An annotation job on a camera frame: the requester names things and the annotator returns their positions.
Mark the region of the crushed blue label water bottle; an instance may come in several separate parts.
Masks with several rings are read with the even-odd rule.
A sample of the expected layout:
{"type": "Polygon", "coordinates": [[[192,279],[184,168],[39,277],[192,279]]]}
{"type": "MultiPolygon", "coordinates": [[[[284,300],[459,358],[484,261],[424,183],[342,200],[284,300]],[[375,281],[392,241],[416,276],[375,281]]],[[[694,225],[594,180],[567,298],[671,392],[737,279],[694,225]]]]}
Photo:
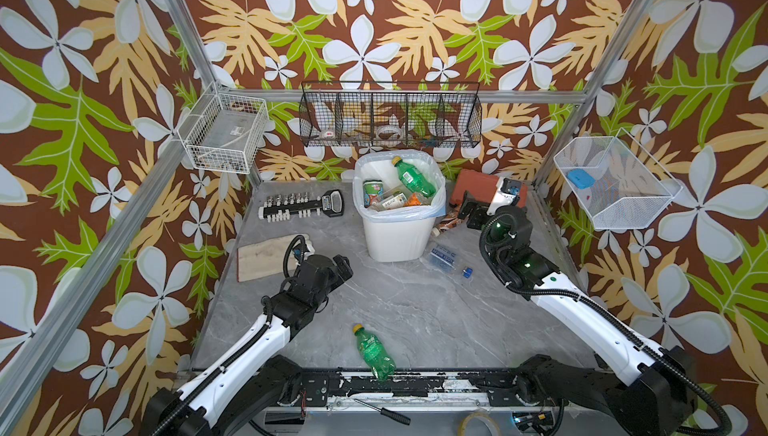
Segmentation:
{"type": "Polygon", "coordinates": [[[425,257],[430,265],[446,274],[459,276],[464,280],[469,280],[473,276],[473,268],[465,263],[459,253],[445,245],[431,246],[425,257]]]}

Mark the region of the small white label bottle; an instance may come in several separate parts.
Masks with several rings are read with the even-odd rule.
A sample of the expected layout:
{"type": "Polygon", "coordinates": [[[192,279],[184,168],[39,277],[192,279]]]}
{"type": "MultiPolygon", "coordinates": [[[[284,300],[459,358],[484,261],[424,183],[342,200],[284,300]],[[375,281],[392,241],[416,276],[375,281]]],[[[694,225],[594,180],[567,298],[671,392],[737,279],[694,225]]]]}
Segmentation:
{"type": "Polygon", "coordinates": [[[383,195],[380,200],[372,205],[372,208],[379,212],[399,209],[405,207],[408,200],[409,196],[401,191],[397,191],[392,194],[383,195]]]}

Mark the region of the orange juice label bottle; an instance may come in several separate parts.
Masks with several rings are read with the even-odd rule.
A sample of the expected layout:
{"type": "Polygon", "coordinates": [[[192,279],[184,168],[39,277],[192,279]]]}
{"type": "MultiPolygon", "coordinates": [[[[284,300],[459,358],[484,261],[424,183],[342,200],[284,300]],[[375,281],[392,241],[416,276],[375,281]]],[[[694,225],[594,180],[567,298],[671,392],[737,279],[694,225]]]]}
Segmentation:
{"type": "Polygon", "coordinates": [[[412,193],[405,203],[406,207],[423,206],[428,205],[429,200],[421,193],[412,193]]]}

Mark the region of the red label colourful bottle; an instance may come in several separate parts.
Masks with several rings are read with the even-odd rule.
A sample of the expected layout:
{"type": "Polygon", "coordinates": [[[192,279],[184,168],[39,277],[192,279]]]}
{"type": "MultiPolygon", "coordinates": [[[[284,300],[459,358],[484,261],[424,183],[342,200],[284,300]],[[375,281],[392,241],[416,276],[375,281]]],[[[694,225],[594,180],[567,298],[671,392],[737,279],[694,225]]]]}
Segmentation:
{"type": "Polygon", "coordinates": [[[375,204],[385,192],[384,183],[381,180],[366,180],[363,182],[362,189],[365,208],[375,204]]]}

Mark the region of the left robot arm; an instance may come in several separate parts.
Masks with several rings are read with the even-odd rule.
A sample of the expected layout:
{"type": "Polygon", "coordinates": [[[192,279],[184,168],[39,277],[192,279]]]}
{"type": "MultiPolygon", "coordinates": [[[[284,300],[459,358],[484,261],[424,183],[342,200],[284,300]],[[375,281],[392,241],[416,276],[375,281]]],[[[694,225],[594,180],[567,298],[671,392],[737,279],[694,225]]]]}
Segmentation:
{"type": "Polygon", "coordinates": [[[145,409],[141,435],[230,435],[298,381],[302,368],[279,352],[353,276],[347,257],[307,256],[305,250],[304,236],[290,241],[283,282],[275,295],[262,298],[256,322],[179,389],[159,390],[145,409]]]}

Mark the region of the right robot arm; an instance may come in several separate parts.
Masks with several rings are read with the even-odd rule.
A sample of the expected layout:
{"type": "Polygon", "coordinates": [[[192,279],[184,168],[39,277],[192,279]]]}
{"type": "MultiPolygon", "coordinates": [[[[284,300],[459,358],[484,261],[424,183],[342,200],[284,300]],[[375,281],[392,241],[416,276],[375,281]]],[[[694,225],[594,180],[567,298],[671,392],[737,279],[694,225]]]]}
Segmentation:
{"type": "Polygon", "coordinates": [[[530,246],[525,209],[491,203],[480,226],[479,252],[503,287],[563,323],[607,364],[605,371],[565,365],[545,355],[521,364],[512,383],[526,406],[548,400],[612,417],[629,435],[727,435],[733,422],[693,377],[681,347],[642,336],[581,291],[530,246]]]}

